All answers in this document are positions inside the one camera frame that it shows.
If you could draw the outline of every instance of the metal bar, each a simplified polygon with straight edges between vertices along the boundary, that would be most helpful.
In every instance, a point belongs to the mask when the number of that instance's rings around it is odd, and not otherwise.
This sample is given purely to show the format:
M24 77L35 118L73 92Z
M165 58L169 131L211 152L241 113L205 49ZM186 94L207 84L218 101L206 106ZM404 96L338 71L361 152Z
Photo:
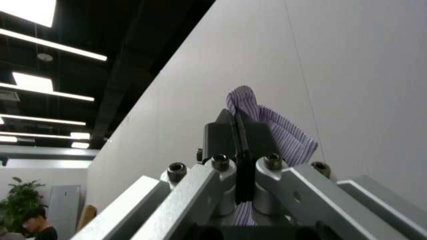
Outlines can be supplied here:
M256 162L256 182L304 225L323 223L343 239L406 239L311 166L271 171Z
M221 200L219 173L196 164L132 240L184 239L193 224L206 224Z
M166 182L142 176L72 240L130 239L169 192Z
M0 156L9 159L93 160L98 152L93 149L0 145Z
M367 175L338 186L409 239L427 239L427 214Z

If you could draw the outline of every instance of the black hair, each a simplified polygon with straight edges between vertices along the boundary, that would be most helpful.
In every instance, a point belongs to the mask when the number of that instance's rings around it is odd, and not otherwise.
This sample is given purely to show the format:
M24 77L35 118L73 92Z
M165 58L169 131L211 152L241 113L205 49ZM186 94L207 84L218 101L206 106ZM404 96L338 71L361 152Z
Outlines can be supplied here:
M38 216L46 219L46 211L43 206L31 208L23 215L22 222L25 223L28 219L37 218Z

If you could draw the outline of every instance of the led light strip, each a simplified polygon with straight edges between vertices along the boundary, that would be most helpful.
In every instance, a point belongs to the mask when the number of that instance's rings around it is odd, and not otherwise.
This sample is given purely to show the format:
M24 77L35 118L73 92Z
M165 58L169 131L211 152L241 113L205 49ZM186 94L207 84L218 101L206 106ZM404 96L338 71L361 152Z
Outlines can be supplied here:
M32 89L22 88L22 87L19 87L17 85L7 84L7 83L2 83L2 82L0 82L0 87L9 88L9 89L19 89L19 90L24 90L24 91L29 91L29 92L49 94L49 95L54 95L54 96L59 96L59 97L79 99L79 100L85 100L85 101L91 101L91 102L95 101L95 98L90 97L90 96L81 96L81 95L75 95L75 94L64 93L64 92L59 92L59 91L32 90Z
M2 114L2 113L0 113L0 118L22 119L22 120L30 120L30 121L38 121L38 122L70 124L70 125L80 125L80 126L86 125L86 122L83 122L83 121L68 121L68 120L42 118L42 117L9 115L9 114Z
M39 38L35 38L32 36L27 36L24 34L20 34L17 32L13 32L13 31L8 31L6 29L0 28L0 34L12 37L12 38L16 38L16 39L20 39L20 40L24 40L24 41L28 41L28 42L32 42L35 44L40 44L46 47L51 47L54 49L59 49L62 51L66 51L69 53L73 53L73 54L78 54L78 55L82 55L88 58L93 58L93 59L97 59L97 60L101 60L101 61L106 61L107 57L104 55L100 55L100 54L96 54L90 51L85 51L85 50L81 50L81 49L77 49L74 47L70 47L70 46L65 46L65 45L61 45L55 42L51 42L51 41L46 41L43 39L39 39Z
M50 139L77 139L81 140L80 137L64 136L64 135L49 135L49 134L34 134L34 133L24 133L24 132L9 132L9 131L0 131L0 135L12 135L12 136L24 136L24 137L35 137L35 138L50 138Z

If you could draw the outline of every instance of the ceiling vent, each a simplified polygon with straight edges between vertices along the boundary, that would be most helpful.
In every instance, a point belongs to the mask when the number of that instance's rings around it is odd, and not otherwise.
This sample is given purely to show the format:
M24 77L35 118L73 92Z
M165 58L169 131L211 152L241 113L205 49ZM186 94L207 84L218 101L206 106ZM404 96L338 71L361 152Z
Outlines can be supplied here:
M16 91L0 90L0 100L19 102L20 97Z

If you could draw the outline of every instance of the fluorescent light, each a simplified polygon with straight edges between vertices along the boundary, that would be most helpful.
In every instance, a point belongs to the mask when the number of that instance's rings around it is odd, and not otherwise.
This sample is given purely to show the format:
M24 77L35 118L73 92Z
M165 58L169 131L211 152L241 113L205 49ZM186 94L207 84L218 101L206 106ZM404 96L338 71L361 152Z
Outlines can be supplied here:
M87 132L72 132L70 133L70 136L73 138L80 138L80 139L90 139L91 134Z
M48 95L54 95L54 96L59 96L59 97L78 99L78 100L84 100L84 101L90 101L90 102L95 101L95 98L93 98L91 96L81 96L81 95L70 94L70 93L59 92L59 91L41 91L41 90L34 90L34 89L26 89L26 88L23 88L23 87L20 87L17 85L7 84L7 83L2 83L2 82L0 82L0 87L8 88L8 89L19 89L19 90L24 90L24 91L30 91L30 92L35 92L35 93L48 94Z
M20 72L12 72L16 85L31 91L53 92L52 80L40 76L28 75Z
M86 143L86 142L73 142L72 144L71 144L71 147L72 148L75 148L75 149L87 149L87 148L89 148L89 143Z
M56 0L0 0L0 11L50 28L56 4Z
M0 119L1 118L22 119L22 120L30 120L30 121L38 121L38 122L70 124L70 125L80 125L80 126L86 125L86 122L84 121L69 121L69 120L60 120L60 119L51 119L51 118L42 118L42 117L33 117L33 116L18 116L18 115L9 115L9 114L3 114L3 113L0 113Z
M78 137L64 136L64 135L35 134L35 133L10 132L10 131L0 131L0 135L13 135L13 136L35 137L35 138L50 138L50 139L76 139L76 140L81 139Z
M90 52L90 51L85 51L85 50L77 49L77 48L70 47L70 46L61 45L61 44L58 44L58 43L55 43L55 42L46 41L46 40L43 40L43 39L35 38L35 37L32 37L32 36L27 36L27 35L24 35L24 34L13 32L13 31L8 31L8 30L5 30L3 28L0 28L0 34L6 35L6 36L9 36L9 37L12 37L12 38L16 38L16 39L20 39L20 40L32 42L32 43L35 43L35 44L40 44L40 45L43 45L43 46L46 46L46 47L51 47L51 48L54 48L54 49L59 49L59 50L66 51L66 52L69 52L69 53L73 53L73 54L77 54L77 55L82 55L82 56L85 56L85 57L88 57L88 58L98 59L98 60L101 60L101 61L106 61L107 60L107 57L104 56L104 55L100 55L100 54L96 54L96 53L93 53L93 52Z
M0 142L16 143L18 138L16 136L0 136Z

